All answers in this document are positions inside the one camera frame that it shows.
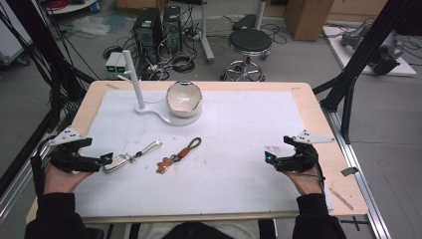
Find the white stand with pole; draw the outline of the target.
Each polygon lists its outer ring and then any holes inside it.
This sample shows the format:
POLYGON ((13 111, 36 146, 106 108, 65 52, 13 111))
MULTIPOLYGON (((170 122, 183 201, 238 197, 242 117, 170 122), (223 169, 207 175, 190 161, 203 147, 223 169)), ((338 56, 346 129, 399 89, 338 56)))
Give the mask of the white stand with pole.
POLYGON ((118 75, 117 77, 121 80, 130 81, 132 83, 134 91, 135 91, 136 99, 137 99, 137 106, 135 107, 135 110, 139 114, 141 115, 154 114, 158 116, 162 121, 166 122, 167 124, 175 125, 175 126, 187 126, 199 120, 199 118, 201 117, 202 105, 201 105, 201 110, 199 111, 197 115, 193 117, 182 118, 182 117, 178 117, 174 115, 170 111, 169 106, 167 105, 167 101, 166 101, 166 94, 165 94, 165 97, 162 100, 159 100, 158 102, 147 103, 143 98, 143 94, 141 91, 141 84, 140 84, 141 79, 137 76, 135 72, 130 51, 123 50, 122 53, 126 61, 125 73, 129 75, 129 78, 125 78, 121 75, 118 75))

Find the person's left hand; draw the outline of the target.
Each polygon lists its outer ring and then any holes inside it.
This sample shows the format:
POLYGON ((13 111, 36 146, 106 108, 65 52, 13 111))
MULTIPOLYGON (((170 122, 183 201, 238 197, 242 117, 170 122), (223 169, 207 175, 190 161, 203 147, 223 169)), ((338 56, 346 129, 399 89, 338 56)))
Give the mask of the person's left hand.
POLYGON ((65 172, 49 163, 45 169, 43 194, 73 193, 91 175, 91 172, 79 172, 76 174, 65 172))

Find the small white device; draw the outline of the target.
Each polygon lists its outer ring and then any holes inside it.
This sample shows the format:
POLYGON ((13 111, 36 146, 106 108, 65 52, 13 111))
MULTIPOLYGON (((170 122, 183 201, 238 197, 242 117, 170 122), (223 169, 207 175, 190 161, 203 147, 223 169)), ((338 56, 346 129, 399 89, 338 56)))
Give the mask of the small white device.
POLYGON ((115 63, 115 69, 118 73, 124 73, 125 72, 125 68, 126 68, 126 61, 124 58, 123 53, 119 53, 116 63, 115 63))
POLYGON ((106 63, 105 63, 105 67, 106 69, 110 72, 110 73, 115 73, 116 72, 116 63, 118 62, 118 59, 120 57, 120 53, 119 52, 112 52, 106 63))

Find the white board with equipment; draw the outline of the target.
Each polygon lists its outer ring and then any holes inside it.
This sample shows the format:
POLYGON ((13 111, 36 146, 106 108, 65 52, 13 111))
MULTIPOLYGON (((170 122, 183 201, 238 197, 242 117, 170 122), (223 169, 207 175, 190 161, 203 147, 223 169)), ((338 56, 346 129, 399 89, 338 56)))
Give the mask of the white board with equipment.
MULTIPOLYGON (((371 26, 371 22, 364 21, 358 27, 334 24, 326 24, 323 27, 323 34, 328 38, 328 42, 343 69, 365 39, 371 26)), ((375 76, 414 77, 416 72, 403 60, 403 53, 403 42, 397 40, 390 32, 370 56, 362 72, 366 75, 375 76)))

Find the clear plastic bag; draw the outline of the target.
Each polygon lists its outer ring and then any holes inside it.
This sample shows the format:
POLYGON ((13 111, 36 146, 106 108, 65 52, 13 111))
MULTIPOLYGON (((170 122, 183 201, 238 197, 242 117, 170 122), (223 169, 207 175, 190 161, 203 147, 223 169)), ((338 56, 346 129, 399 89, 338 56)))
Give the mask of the clear plastic bag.
POLYGON ((105 24, 102 17, 96 16, 86 16, 77 19, 72 23, 72 25, 75 31, 95 36, 105 36, 110 30, 110 25, 105 24))

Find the black round stool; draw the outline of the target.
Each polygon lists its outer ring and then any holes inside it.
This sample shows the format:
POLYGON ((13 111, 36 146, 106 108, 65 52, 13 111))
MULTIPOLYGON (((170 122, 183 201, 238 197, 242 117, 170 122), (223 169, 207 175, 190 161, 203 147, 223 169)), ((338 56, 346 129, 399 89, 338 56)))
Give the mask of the black round stool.
POLYGON ((270 55, 272 40, 268 34, 256 29, 233 31, 228 39, 229 48, 243 56, 242 60, 229 64, 222 74, 222 81, 239 82, 247 79, 251 82, 263 82, 266 78, 262 69, 251 58, 266 60, 270 55))

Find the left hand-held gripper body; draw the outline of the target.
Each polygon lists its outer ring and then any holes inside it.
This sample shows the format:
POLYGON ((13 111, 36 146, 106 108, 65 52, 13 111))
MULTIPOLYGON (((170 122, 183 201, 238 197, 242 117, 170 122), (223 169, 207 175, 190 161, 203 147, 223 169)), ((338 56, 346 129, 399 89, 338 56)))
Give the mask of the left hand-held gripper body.
POLYGON ((49 145, 54 148, 49 154, 50 162, 65 172, 98 172, 104 162, 101 157, 80 155, 80 149, 92 142, 70 125, 50 140, 49 145))

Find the black computer tower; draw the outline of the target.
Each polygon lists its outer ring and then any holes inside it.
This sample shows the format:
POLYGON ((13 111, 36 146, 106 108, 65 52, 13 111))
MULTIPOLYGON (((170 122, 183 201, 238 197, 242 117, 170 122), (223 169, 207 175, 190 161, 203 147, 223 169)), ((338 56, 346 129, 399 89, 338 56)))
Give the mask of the black computer tower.
POLYGON ((182 51, 181 43, 181 9, 179 6, 166 6, 163 12, 163 30, 168 54, 182 51))
POLYGON ((163 40, 159 9, 142 8, 132 27, 132 33, 141 58, 151 64, 157 64, 158 46, 163 40))

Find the silver car key with strap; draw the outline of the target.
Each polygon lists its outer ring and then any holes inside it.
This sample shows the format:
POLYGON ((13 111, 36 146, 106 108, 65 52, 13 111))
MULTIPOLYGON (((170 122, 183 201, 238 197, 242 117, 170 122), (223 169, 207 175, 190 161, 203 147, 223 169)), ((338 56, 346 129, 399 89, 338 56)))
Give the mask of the silver car key with strap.
POLYGON ((157 139, 150 143, 147 147, 144 149, 138 151, 134 155, 126 154, 120 154, 118 156, 115 156, 110 164, 107 164, 104 166, 105 172, 113 172, 124 165, 129 163, 134 163, 139 157, 144 156, 145 154, 148 154, 162 146, 162 141, 160 139, 157 139))

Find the brown bear keychain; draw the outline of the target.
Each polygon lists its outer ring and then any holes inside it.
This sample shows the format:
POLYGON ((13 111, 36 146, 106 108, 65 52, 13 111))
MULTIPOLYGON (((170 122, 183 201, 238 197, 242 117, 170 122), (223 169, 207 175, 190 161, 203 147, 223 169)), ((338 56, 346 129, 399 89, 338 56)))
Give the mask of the brown bear keychain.
POLYGON ((201 137, 193 138, 187 146, 181 149, 178 153, 172 154, 169 157, 164 157, 157 163, 156 173, 164 174, 172 164, 183 159, 192 149, 199 146, 202 142, 201 137))

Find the white ceramic bowl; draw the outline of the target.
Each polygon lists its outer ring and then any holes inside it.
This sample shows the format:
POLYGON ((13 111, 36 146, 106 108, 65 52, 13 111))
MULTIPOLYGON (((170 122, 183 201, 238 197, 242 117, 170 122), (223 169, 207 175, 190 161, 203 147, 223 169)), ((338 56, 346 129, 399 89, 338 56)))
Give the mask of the white ceramic bowl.
POLYGON ((199 113, 202 105, 202 92, 191 82, 176 82, 166 93, 170 111, 182 118, 193 117, 199 113))

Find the white table mat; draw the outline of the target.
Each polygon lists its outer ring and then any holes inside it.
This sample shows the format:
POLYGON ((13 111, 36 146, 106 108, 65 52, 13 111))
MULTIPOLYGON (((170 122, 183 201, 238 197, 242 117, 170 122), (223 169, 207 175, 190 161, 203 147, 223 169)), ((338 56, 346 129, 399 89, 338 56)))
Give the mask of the white table mat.
POLYGON ((161 148, 134 163, 100 171, 76 190, 85 218, 181 216, 221 213, 295 212, 298 192, 265 162, 265 152, 290 156, 284 143, 305 128, 289 92, 206 91, 202 114, 188 126, 173 126, 136 112, 132 91, 109 91, 88 136, 86 156, 133 154, 156 139, 161 148), (199 146, 164 173, 157 163, 195 138, 199 146))

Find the black metal frame strut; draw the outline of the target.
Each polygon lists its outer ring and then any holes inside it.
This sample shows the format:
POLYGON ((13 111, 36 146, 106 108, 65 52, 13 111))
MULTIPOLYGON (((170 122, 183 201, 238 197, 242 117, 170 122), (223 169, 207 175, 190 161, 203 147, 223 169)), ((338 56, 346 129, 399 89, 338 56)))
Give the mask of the black metal frame strut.
POLYGON ((32 44, 29 44, 20 35, 1 11, 0 20, 21 44, 35 63, 43 80, 50 87, 49 103, 51 108, 0 177, 0 197, 4 196, 11 187, 12 181, 28 160, 29 153, 35 148, 41 137, 59 124, 62 109, 67 106, 74 106, 82 101, 87 92, 83 82, 91 84, 96 80, 77 69, 65 58, 54 40, 50 28, 37 11, 37 3, 32 0, 6 0, 6 3, 30 36, 32 44))
POLYGON ((345 68, 332 80, 313 88, 315 95, 329 90, 328 95, 319 104, 330 113, 336 112, 338 104, 343 102, 340 135, 347 144, 350 144, 349 125, 355 83, 370 56, 405 16, 415 1, 388 0, 345 68))

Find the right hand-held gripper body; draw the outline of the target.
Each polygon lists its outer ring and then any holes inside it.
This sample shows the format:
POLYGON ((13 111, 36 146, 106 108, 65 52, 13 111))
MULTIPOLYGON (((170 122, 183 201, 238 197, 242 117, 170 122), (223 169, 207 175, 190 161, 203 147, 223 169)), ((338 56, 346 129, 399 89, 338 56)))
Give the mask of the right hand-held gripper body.
POLYGON ((292 156, 276 157, 274 168, 276 171, 305 172, 318 166, 318 153, 315 143, 334 142, 334 138, 304 129, 297 136, 285 136, 284 143, 291 145, 295 153, 292 156))

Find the person's torso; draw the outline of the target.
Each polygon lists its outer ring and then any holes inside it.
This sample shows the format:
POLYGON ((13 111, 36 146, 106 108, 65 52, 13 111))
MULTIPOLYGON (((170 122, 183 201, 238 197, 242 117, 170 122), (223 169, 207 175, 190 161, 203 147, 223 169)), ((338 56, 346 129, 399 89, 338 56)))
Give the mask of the person's torso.
POLYGON ((277 239, 273 219, 134 223, 128 239, 277 239))

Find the cardboard box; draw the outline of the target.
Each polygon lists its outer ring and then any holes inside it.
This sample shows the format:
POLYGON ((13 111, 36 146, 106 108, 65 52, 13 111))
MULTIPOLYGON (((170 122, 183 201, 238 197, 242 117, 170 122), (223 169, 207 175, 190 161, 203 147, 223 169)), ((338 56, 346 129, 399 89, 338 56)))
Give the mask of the cardboard box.
POLYGON ((334 0, 289 0, 284 19, 292 39, 316 41, 333 2, 334 0))

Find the person's right hand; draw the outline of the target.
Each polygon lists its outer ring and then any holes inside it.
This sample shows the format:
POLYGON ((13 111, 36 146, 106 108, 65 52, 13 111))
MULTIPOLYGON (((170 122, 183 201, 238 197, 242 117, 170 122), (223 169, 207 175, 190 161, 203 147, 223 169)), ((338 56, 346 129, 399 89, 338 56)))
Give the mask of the person's right hand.
POLYGON ((300 195, 323 193, 323 186, 315 167, 304 172, 288 171, 285 176, 292 181, 300 195))

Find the thin wooden stick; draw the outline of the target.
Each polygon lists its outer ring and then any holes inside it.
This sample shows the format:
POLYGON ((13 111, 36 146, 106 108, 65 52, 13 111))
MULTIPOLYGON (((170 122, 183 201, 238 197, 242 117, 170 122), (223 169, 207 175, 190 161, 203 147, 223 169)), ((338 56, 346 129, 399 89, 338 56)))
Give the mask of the thin wooden stick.
POLYGON ((349 210, 354 211, 354 207, 345 199, 343 198, 337 191, 335 191, 334 189, 332 189, 331 187, 328 188, 331 193, 338 199, 340 200, 349 210))

